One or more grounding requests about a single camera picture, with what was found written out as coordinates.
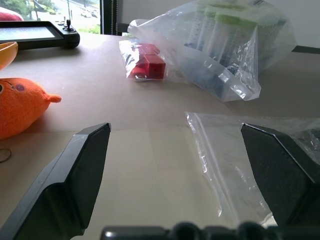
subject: white wall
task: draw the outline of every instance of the white wall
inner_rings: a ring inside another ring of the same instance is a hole
[[[152,19],[191,0],[119,0],[119,21]],[[298,45],[320,48],[320,0],[266,0],[287,15]]]

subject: screen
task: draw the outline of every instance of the screen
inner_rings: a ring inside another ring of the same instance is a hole
[[[0,41],[19,39],[46,39],[55,36],[45,26],[0,28]]]

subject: clear plastic bag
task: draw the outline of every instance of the clear plastic bag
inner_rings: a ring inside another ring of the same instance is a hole
[[[296,46],[289,20],[263,0],[192,1],[128,31],[223,102],[258,98],[258,73]]]
[[[119,48],[127,78],[137,82],[164,79],[166,63],[159,56],[160,50],[155,45],[130,39],[119,41]]]
[[[320,118],[263,118],[187,114],[202,169],[219,202],[218,216],[232,227],[244,222],[273,222],[253,175],[241,134],[242,123],[272,128],[294,139],[320,164]]]

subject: tabletop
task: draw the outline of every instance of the tabletop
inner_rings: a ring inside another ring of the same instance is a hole
[[[320,55],[292,52],[259,76],[260,98],[222,103],[192,84],[127,79],[118,46],[124,39],[82,33],[75,49],[21,51],[1,71],[1,78],[40,83],[62,101],[24,133],[0,141],[15,153],[0,164],[0,226],[74,132],[103,122],[112,131],[101,188],[89,228],[76,239],[98,239],[104,225],[228,225],[201,175],[185,112],[320,116]]]

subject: orange plush toy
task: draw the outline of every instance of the orange plush toy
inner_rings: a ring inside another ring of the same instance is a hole
[[[16,57],[16,42],[0,44],[0,70]],[[50,103],[59,103],[61,97],[50,95],[25,78],[0,78],[0,140],[26,130],[41,117]]]

